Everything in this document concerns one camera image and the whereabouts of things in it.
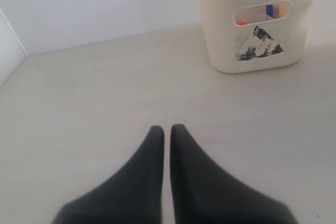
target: white wall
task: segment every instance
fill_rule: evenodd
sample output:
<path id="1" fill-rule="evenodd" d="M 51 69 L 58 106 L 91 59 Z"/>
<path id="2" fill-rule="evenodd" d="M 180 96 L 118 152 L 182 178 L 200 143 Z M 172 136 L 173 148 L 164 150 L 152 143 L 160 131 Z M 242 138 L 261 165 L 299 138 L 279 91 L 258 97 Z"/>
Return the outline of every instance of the white wall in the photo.
<path id="1" fill-rule="evenodd" d="M 197 0 L 0 0 L 29 55 L 199 21 Z"/>
<path id="2" fill-rule="evenodd" d="M 0 86 L 25 59 L 21 45 L 0 11 Z"/>

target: mountain graphic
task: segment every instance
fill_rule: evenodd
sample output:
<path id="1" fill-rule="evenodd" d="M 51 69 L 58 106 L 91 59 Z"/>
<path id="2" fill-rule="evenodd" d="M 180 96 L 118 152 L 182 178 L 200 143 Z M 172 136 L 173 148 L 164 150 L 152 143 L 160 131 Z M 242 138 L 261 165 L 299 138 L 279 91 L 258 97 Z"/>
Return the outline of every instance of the mountain graphic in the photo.
<path id="1" fill-rule="evenodd" d="M 282 47 L 264 29 L 256 26 L 251 36 L 244 36 L 239 39 L 238 61 L 264 58 L 283 52 Z"/>

